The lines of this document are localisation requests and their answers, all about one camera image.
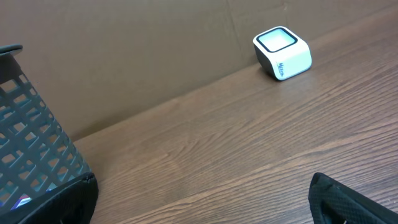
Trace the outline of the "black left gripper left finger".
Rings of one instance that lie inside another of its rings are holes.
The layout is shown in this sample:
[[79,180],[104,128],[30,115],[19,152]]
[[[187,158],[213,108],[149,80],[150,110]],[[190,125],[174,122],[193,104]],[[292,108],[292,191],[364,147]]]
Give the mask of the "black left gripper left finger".
[[18,208],[18,223],[85,224],[93,216],[99,188],[92,172],[86,172]]

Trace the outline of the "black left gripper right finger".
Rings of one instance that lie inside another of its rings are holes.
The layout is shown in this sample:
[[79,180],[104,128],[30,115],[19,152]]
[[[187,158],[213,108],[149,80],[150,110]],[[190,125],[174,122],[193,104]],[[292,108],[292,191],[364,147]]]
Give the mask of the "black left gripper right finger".
[[320,172],[312,177],[308,201],[314,224],[397,224],[395,212]]

